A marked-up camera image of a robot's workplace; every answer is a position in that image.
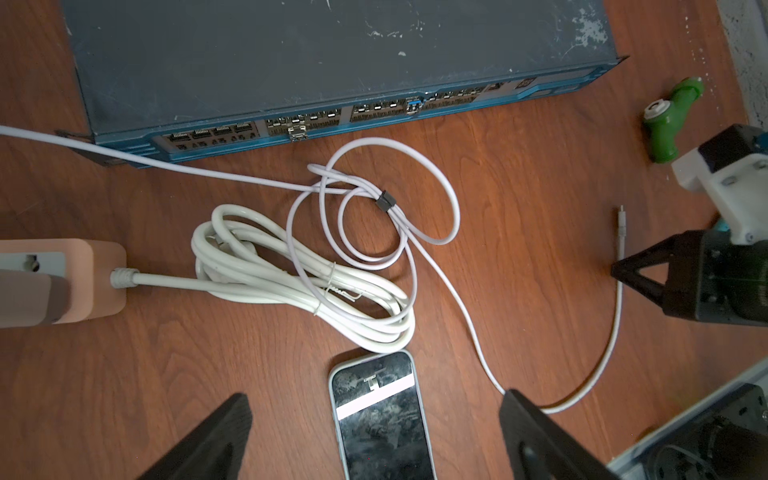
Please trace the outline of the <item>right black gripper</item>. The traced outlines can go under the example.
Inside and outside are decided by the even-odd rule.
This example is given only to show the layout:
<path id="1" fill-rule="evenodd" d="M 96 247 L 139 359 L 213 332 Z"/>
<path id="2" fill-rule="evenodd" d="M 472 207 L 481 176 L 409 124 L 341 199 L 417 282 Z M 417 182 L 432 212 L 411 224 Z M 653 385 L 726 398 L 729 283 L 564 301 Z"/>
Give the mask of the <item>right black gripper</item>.
<path id="1" fill-rule="evenodd" d="M 665 283 L 641 271 L 666 264 Z M 767 242 L 735 245 L 715 230 L 686 231 L 615 262 L 611 275 L 663 312 L 702 323 L 767 325 Z"/>

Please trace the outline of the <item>black smartphone grey case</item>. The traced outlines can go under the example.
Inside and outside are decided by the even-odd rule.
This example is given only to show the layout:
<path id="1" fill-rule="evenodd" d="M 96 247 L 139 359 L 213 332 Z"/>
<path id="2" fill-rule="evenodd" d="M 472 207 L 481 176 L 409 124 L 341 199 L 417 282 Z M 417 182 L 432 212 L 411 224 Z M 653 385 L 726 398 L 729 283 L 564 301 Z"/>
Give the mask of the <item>black smartphone grey case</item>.
<path id="1" fill-rule="evenodd" d="M 418 376 L 406 350 L 334 367 L 328 380 L 347 479 L 437 477 Z"/>

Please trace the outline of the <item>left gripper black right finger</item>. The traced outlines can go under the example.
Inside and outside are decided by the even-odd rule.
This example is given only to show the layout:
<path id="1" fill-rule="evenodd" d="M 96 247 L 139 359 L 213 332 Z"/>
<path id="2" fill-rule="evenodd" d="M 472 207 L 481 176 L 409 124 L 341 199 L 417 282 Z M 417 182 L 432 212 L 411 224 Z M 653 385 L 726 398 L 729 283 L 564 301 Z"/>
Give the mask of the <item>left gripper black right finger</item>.
<path id="1" fill-rule="evenodd" d="M 505 392 L 499 421 L 516 479 L 614 479 L 573 437 L 517 390 Z"/>

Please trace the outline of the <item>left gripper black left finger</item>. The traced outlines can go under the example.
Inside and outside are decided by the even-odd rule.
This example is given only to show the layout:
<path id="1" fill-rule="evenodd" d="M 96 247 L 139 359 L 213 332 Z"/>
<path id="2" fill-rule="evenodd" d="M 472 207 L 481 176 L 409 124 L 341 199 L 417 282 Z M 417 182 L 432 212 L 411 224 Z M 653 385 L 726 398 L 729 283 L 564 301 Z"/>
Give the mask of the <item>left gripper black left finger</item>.
<path id="1" fill-rule="evenodd" d="M 245 393 L 235 393 L 139 479 L 237 479 L 252 427 Z"/>

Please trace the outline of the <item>green pipe tee fitting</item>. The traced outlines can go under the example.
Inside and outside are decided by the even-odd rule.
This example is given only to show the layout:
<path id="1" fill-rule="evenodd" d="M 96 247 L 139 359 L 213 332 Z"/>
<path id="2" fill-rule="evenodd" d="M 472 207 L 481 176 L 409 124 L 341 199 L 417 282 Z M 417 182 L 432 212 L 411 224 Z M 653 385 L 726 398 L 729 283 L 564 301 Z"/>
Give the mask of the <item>green pipe tee fitting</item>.
<path id="1" fill-rule="evenodd" d="M 654 163 L 665 164 L 677 159 L 676 137 L 704 90 L 701 77 L 688 77 L 677 83 L 667 98 L 657 99 L 643 110 L 642 125 Z"/>

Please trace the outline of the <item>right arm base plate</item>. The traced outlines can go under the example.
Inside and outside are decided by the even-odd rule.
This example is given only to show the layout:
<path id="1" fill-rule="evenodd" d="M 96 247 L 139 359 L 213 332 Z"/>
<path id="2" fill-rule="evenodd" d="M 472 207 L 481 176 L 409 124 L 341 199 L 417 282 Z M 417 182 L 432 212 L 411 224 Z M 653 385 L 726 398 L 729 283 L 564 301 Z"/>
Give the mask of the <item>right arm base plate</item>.
<path id="1" fill-rule="evenodd" d="M 765 479 L 767 360 L 652 431 L 607 468 L 621 479 Z"/>

